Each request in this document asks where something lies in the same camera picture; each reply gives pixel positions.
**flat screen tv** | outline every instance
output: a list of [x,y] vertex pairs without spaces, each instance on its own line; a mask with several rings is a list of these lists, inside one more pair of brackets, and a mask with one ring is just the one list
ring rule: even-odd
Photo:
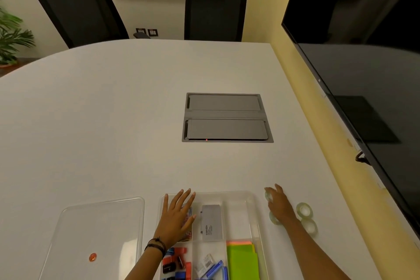
[[283,27],[420,236],[420,0],[290,0]]

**plastic organizer tray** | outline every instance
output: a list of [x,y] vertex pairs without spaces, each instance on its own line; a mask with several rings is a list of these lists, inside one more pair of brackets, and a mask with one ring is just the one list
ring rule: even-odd
[[[174,198],[175,194],[169,194],[168,203]],[[162,212],[163,198],[159,202],[159,213]],[[222,215],[222,241],[205,242],[202,240],[200,232],[200,212],[203,205],[220,205]],[[192,227],[192,240],[179,242],[174,247],[185,247],[187,252],[184,255],[186,262],[192,262],[192,279],[198,279],[195,268],[199,261],[202,261],[207,254],[211,254],[215,263],[222,260],[228,266],[226,242],[232,240],[250,240],[255,246],[258,254],[258,267],[260,280],[268,280],[267,267],[261,241],[260,229],[258,226],[255,198],[248,191],[233,192],[201,192],[197,193],[192,204],[192,214],[197,218]],[[175,272],[163,273],[162,263],[160,264],[159,279],[174,276]],[[219,271],[215,280],[222,279],[222,272]]]

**conference table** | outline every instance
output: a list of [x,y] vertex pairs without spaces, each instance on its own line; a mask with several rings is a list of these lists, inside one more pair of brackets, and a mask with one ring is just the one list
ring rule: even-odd
[[[274,142],[182,142],[187,93],[260,94]],[[252,192],[270,279],[303,279],[269,219],[274,183],[311,205],[344,272],[380,279],[270,44],[116,40],[30,63],[0,78],[0,177],[3,279],[39,277],[69,206],[142,197],[143,250],[160,197],[189,187]]]

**yellow wall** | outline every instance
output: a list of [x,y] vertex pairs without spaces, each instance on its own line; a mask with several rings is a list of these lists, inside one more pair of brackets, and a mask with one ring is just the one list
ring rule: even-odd
[[354,148],[281,27],[287,2],[248,0],[243,40],[271,43],[382,278],[420,279],[420,251],[387,205],[389,194],[376,185],[367,165],[354,161]]

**orange sticker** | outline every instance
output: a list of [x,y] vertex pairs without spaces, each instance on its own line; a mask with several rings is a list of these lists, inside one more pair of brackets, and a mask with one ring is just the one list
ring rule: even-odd
[[93,261],[95,261],[96,260],[96,257],[97,257],[97,254],[94,252],[94,253],[92,253],[90,256],[89,256],[89,261],[90,262],[93,262]]

